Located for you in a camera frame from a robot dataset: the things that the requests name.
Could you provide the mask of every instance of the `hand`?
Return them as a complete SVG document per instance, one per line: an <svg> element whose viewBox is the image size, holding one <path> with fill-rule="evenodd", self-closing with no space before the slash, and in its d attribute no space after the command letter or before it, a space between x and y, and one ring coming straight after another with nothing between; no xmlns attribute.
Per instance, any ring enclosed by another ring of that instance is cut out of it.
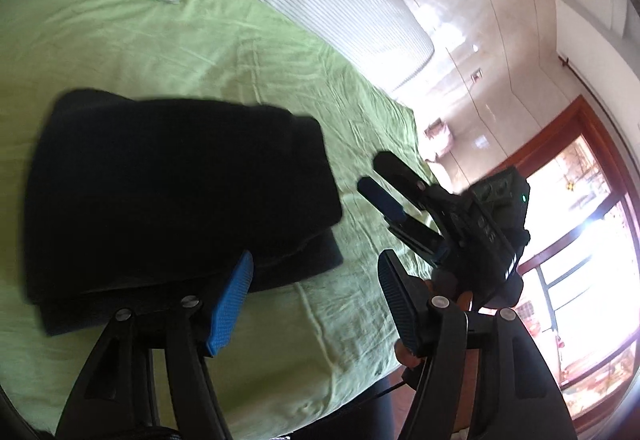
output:
<svg viewBox="0 0 640 440"><path fill-rule="evenodd" d="M435 293L433 283L430 280L425 281L431 293ZM464 292L458 298L458 306L465 310L471 310L473 295L471 292ZM402 344L400 340L394 345L396 351L396 359L403 366L408 368L417 368L422 359L415 357L409 349ZM462 378L462 389L460 391L460 400L458 403L458 412L456 413L456 422L453 431L460 431L469 427L471 424L471 413L474 408L474 400L476 398L476 380L478 379L478 350L467 350L465 358L465 371Z"/></svg>

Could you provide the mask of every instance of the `wooden floor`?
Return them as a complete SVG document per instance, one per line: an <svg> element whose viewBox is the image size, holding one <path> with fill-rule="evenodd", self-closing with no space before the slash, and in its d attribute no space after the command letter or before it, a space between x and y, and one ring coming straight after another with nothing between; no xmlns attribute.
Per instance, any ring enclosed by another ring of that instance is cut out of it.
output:
<svg viewBox="0 0 640 440"><path fill-rule="evenodd" d="M398 368L389 375L389 382L391 385L397 384L402 380L403 371L404 366L402 368ZM415 391L408 386L398 388L391 393L391 401L394 408L394 428L396 430L396 438L398 438L400 430L402 429L402 424L404 424L404 419L409 413L409 408L411 407L411 402L414 399L414 394Z"/></svg>

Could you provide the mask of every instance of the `person's leg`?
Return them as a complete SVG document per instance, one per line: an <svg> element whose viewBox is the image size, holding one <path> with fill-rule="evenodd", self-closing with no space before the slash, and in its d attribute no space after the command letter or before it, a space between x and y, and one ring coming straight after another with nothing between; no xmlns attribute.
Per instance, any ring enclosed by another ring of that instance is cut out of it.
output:
<svg viewBox="0 0 640 440"><path fill-rule="evenodd" d="M388 378L379 380L347 404L363 402L389 388ZM386 394L362 407L331 415L292 433L291 440L394 440L394 417L391 395Z"/></svg>

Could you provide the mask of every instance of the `black towel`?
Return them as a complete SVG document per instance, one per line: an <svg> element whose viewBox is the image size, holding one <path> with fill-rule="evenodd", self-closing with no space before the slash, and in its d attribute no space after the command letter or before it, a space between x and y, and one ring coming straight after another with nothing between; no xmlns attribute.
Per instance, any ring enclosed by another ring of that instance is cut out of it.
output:
<svg viewBox="0 0 640 440"><path fill-rule="evenodd" d="M341 263L327 234L341 217L311 117L76 90L55 104L31 162L26 294L47 306L197 279L242 250L254 290L280 286Z"/></svg>

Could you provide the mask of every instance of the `wooden window frame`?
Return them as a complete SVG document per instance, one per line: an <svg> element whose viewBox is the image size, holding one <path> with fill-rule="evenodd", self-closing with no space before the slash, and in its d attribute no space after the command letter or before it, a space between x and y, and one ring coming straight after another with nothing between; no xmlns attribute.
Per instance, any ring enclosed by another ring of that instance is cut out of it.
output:
<svg viewBox="0 0 640 440"><path fill-rule="evenodd" d="M610 136L609 131L584 97L575 99L567 109L540 131L539 134L508 157L488 175L501 171L508 166L515 166L525 178L528 178L552 160L553 157L560 154L569 144L580 136L584 137L595 159L600 164L607 184L611 188L611 193L583 223L560 237L546 249L537 253L533 258L519 265L518 272L521 274L539 267L544 261L564 249L580 236L588 222L600 219L618 202L622 202L626 220L630 226L636 258L638 258L638 265L640 266L640 196L626 167L626 163ZM634 372L637 372L639 368L640 340L636 342ZM585 431L613 413L624 397L626 388L628 388L632 379L633 377L614 393L604 398L596 407L577 417L574 420L576 431L578 433Z"/></svg>

